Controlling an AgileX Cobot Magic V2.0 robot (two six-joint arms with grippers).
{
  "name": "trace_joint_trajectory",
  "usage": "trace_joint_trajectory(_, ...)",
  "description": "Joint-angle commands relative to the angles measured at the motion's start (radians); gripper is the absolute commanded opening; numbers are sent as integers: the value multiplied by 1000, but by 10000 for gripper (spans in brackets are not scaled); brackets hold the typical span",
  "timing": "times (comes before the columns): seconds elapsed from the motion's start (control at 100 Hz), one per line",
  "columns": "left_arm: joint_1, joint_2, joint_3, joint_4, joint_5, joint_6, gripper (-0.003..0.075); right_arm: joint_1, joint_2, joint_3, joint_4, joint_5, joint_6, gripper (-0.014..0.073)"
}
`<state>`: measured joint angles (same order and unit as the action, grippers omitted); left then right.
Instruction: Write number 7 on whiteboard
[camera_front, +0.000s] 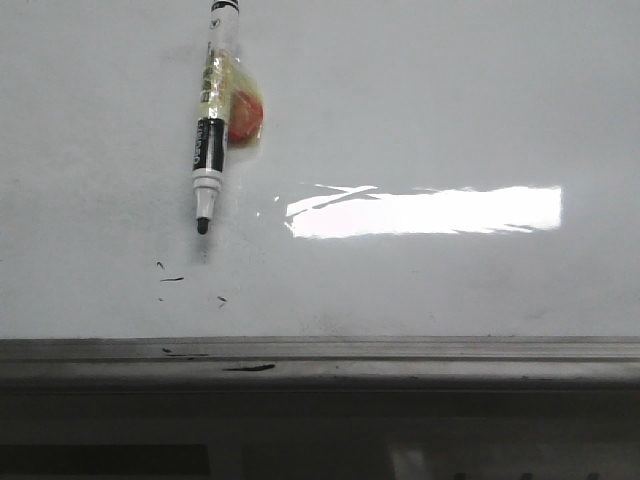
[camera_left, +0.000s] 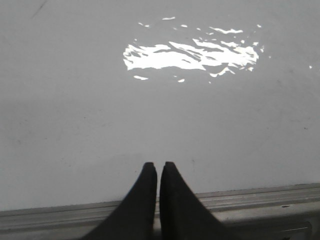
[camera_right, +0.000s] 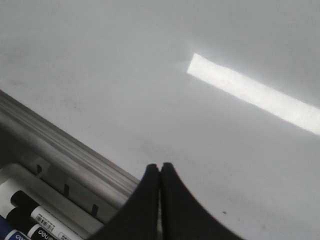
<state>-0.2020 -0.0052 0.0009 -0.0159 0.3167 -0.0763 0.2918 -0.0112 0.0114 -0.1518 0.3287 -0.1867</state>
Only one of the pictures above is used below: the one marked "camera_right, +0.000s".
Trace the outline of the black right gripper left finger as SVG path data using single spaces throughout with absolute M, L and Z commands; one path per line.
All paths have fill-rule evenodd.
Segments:
M 146 166 L 138 186 L 120 210 L 91 240 L 155 240 L 158 231 L 160 171 Z

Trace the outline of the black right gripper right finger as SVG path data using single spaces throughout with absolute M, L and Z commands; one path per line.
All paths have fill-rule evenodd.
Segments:
M 182 182 L 172 163 L 160 171 L 161 225 L 165 240 L 239 240 L 206 211 Z

